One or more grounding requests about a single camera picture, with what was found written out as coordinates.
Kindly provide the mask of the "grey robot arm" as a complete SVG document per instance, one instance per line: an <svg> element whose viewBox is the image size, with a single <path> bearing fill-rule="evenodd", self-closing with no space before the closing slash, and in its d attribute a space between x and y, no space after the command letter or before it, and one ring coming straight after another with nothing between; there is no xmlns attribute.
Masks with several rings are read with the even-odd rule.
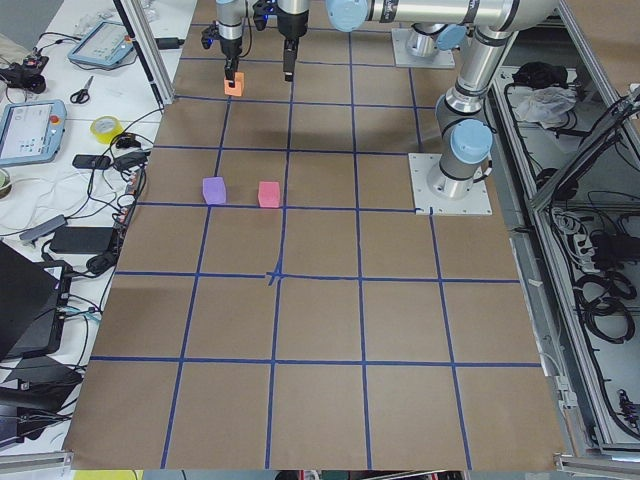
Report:
<svg viewBox="0 0 640 480"><path fill-rule="evenodd" d="M243 1L238 0L217 1L216 14L219 44L225 56L225 80L231 87L234 87L242 54L245 4Z"/></svg>
<svg viewBox="0 0 640 480"><path fill-rule="evenodd" d="M443 152L426 175L433 194L459 200L492 148L489 128L475 117L487 90L521 30L544 20L556 1L327 1L332 26L343 32L366 22L411 22L419 27L461 26L473 30L455 83L439 98L437 121Z"/></svg>

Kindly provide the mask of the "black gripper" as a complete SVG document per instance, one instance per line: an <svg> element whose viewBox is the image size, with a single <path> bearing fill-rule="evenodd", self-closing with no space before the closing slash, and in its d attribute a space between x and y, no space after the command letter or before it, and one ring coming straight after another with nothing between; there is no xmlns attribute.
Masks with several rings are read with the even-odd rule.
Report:
<svg viewBox="0 0 640 480"><path fill-rule="evenodd" d="M283 44L283 74L292 82L298 54L298 39L307 33L309 0L277 0L276 15L279 32L286 38Z"/></svg>
<svg viewBox="0 0 640 480"><path fill-rule="evenodd" d="M237 72L237 59L242 54L242 37L228 39L221 37L220 48L225 56L224 74L227 82L234 82Z"/></svg>

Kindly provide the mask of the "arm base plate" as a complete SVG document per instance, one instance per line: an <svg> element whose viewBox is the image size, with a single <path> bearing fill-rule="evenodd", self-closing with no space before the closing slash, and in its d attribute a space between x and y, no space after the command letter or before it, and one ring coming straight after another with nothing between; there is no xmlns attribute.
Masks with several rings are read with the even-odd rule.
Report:
<svg viewBox="0 0 640 480"><path fill-rule="evenodd" d="M437 46L446 24L413 25L391 30L395 66L399 68L446 69L455 67L451 50Z"/></svg>
<svg viewBox="0 0 640 480"><path fill-rule="evenodd" d="M484 180L475 182L482 174L480 165L474 176L453 180L440 169L441 154L410 153L409 172L417 215L491 216L493 214Z"/></svg>

